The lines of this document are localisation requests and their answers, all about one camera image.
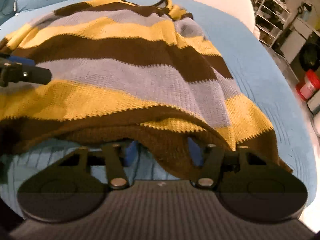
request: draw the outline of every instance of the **knit fabric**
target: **knit fabric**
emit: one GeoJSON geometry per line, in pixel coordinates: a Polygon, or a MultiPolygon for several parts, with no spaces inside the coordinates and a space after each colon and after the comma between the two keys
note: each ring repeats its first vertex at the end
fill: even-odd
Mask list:
{"type": "Polygon", "coordinates": [[[0,90],[0,149],[21,153],[52,137],[131,138],[165,170],[192,179],[199,173],[188,153],[192,137],[227,150],[249,146],[291,171],[271,122],[240,92],[192,14],[170,0],[69,5],[9,34],[0,50],[53,76],[48,85],[0,90]]]}

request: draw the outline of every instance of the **red container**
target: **red container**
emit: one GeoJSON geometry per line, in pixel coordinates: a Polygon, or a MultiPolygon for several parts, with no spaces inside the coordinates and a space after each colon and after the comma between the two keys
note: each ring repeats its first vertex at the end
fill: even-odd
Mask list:
{"type": "Polygon", "coordinates": [[[296,85],[296,91],[304,101],[307,101],[309,98],[311,98],[319,89],[320,79],[311,69],[306,72],[304,81],[301,81],[296,85]]]}

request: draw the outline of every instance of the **floor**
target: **floor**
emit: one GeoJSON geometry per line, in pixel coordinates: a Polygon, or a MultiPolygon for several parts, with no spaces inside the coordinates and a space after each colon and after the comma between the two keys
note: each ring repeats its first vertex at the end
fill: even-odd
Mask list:
{"type": "Polygon", "coordinates": [[[320,138],[317,137],[315,134],[312,125],[311,125],[311,118],[312,114],[305,102],[303,102],[295,91],[295,86],[298,83],[298,79],[291,70],[287,61],[281,57],[280,55],[276,54],[270,48],[265,47],[266,50],[269,52],[273,60],[276,62],[277,66],[281,70],[283,76],[287,80],[289,86],[294,93],[299,106],[302,109],[303,118],[305,120],[305,124],[310,134],[310,138],[313,144],[316,165],[317,165],[317,175],[318,175],[318,190],[316,193],[316,199],[308,206],[302,213],[300,220],[304,222],[311,230],[314,232],[320,231],[320,138]]]}

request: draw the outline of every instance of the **items on shelf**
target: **items on shelf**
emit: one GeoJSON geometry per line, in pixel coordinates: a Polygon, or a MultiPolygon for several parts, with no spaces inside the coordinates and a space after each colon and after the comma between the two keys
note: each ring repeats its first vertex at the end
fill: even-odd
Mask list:
{"type": "Polygon", "coordinates": [[[255,0],[256,26],[261,30],[260,41],[272,47],[283,30],[290,11],[280,0],[255,0]]]}

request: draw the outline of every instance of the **metal screw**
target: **metal screw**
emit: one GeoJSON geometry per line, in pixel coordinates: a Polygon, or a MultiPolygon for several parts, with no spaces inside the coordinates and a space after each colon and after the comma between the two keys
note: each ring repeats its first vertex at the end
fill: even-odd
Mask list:
{"type": "Polygon", "coordinates": [[[123,187],[125,184],[127,184],[127,181],[123,178],[115,178],[111,180],[110,183],[114,187],[123,187]]]}
{"type": "Polygon", "coordinates": [[[202,187],[211,187],[213,185],[213,179],[201,178],[198,180],[198,184],[202,187]]]}

